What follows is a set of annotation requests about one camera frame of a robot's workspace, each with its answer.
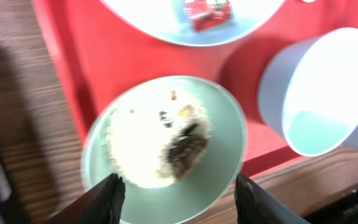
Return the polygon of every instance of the wood grain surface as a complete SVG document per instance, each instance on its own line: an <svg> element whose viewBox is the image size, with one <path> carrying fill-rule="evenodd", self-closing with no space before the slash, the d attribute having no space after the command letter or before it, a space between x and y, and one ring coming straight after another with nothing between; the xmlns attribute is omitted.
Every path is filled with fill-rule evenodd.
<svg viewBox="0 0 358 224"><path fill-rule="evenodd" d="M81 143L29 0L0 0L0 155L34 223L83 194ZM256 178L304 215L358 189L358 151L342 147ZM236 223L232 189L189 223Z"/></svg>

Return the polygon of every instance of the bowl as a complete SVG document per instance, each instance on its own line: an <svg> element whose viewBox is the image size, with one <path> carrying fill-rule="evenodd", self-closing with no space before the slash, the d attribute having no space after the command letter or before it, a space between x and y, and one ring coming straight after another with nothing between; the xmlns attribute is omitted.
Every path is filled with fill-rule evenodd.
<svg viewBox="0 0 358 224"><path fill-rule="evenodd" d="M303 156L338 147L358 125L358 29L293 44L260 81L262 119Z"/></svg>
<svg viewBox="0 0 358 224"><path fill-rule="evenodd" d="M220 85L202 78L171 76L154 79L122 94L94 122L81 161L83 187L89 190L114 172L106 154L106 126L117 105L139 98L159 86L175 85L194 94L207 109L212 136L194 171L168 187L143 189L126 184L122 223L172 224L207 210L234 182L246 147L246 121L234 97Z"/></svg>
<svg viewBox="0 0 358 224"><path fill-rule="evenodd" d="M230 0L234 17L220 26L195 32L185 14L185 0L102 0L132 26L179 45L206 47L226 44L250 34L267 21L284 0Z"/></svg>

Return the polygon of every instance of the white plate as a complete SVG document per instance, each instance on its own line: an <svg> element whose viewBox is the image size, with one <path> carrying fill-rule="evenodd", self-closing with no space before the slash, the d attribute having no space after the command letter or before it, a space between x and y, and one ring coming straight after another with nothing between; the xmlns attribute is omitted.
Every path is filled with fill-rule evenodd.
<svg viewBox="0 0 358 224"><path fill-rule="evenodd" d="M129 24L148 35L174 44L205 47L226 44L251 33L284 0L230 0L234 17L220 26L195 32L184 13L184 0L102 0Z"/></svg>

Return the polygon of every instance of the white bowl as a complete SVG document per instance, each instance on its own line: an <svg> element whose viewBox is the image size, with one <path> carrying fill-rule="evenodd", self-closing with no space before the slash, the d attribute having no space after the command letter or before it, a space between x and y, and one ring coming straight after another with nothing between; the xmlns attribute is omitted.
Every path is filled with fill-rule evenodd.
<svg viewBox="0 0 358 224"><path fill-rule="evenodd" d="M102 0L129 24L148 35L174 44L213 46L251 33L282 5L284 0L230 0L234 17L225 24L195 32L184 13L185 0Z"/></svg>
<svg viewBox="0 0 358 224"><path fill-rule="evenodd" d="M358 29L293 44L259 86L263 120L303 156L338 147L358 125Z"/></svg>

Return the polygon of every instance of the candy wrapper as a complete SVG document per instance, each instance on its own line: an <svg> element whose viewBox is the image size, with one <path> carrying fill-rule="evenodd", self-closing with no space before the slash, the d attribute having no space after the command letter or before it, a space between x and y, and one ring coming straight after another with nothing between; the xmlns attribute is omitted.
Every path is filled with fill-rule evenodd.
<svg viewBox="0 0 358 224"><path fill-rule="evenodd" d="M195 31L216 27L232 17L229 0L184 0L185 12L193 22Z"/></svg>

